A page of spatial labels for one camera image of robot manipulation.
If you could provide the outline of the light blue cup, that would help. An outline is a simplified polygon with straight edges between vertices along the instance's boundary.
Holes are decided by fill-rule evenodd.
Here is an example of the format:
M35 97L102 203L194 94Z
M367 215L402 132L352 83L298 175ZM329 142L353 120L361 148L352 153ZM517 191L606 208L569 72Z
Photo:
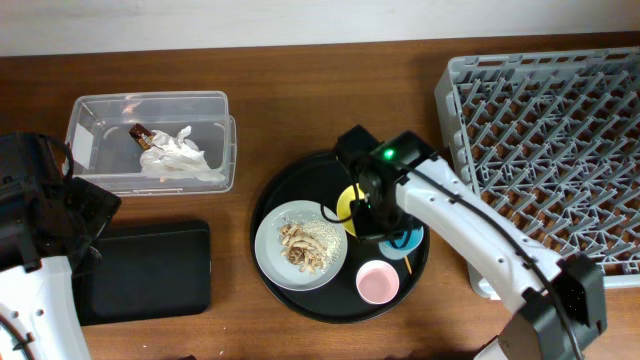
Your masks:
M403 232L394 240L380 242L378 249L387 259L402 260L418 248L423 238L424 227L419 226L411 231Z

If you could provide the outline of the white napkin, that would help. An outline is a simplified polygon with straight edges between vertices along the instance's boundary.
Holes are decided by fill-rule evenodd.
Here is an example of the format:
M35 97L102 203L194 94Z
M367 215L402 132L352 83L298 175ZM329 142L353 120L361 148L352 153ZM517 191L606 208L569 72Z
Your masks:
M204 182L226 179L219 170L212 169L205 160L205 152L189 139L190 125L175 137L160 130L151 130L154 146L140 156L141 173L148 177L166 179L195 178Z

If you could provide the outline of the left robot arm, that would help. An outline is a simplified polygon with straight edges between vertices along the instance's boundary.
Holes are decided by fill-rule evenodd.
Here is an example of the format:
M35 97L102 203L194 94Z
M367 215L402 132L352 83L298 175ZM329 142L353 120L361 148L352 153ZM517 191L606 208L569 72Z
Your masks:
M74 160L62 141L40 133L1 138L1 356L87 359L74 304L74 270L120 198L61 171L54 153Z

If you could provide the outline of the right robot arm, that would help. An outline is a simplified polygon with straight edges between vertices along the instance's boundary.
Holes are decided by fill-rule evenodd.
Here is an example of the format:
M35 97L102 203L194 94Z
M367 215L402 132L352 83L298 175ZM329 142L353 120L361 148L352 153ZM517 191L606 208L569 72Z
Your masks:
M339 163L364 199L357 236L393 241L423 225L496 291L512 317L479 359L580 359L607 329L604 280L585 255L568 260L525 235L474 194L415 133L380 142L364 127L340 136Z

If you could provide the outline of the gold snack wrapper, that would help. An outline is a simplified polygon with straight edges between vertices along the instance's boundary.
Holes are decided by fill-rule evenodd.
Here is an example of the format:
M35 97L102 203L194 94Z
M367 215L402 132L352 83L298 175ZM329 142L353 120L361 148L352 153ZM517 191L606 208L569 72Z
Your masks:
M139 123L132 126L129 130L129 135L143 150L149 150L154 146L154 134Z

